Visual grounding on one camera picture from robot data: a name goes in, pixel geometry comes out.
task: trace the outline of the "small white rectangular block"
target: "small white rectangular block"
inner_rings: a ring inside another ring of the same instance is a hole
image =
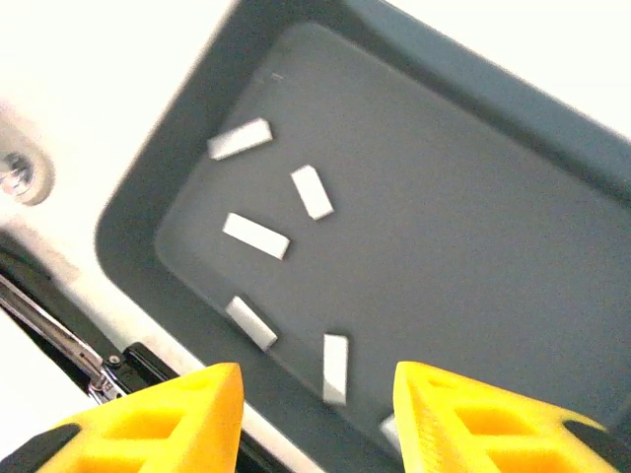
[[[333,213],[333,206],[326,195],[322,181],[313,166],[303,166],[292,172],[292,179],[298,189],[307,213],[314,220],[319,220]]]
[[[240,297],[233,297],[226,307],[226,313],[263,352],[278,340],[272,329]]]
[[[208,155],[215,161],[241,153],[272,140],[267,120],[257,118],[245,125],[208,140]]]
[[[324,334],[322,399],[328,404],[346,404],[348,338]]]
[[[228,214],[224,233],[278,259],[283,259],[290,243],[287,237],[237,214]]]
[[[396,420],[394,419],[394,414],[386,417],[379,425],[380,431],[386,437],[387,441],[389,441],[394,448],[400,453],[401,452],[401,444],[398,441],[398,429],[396,428]]]

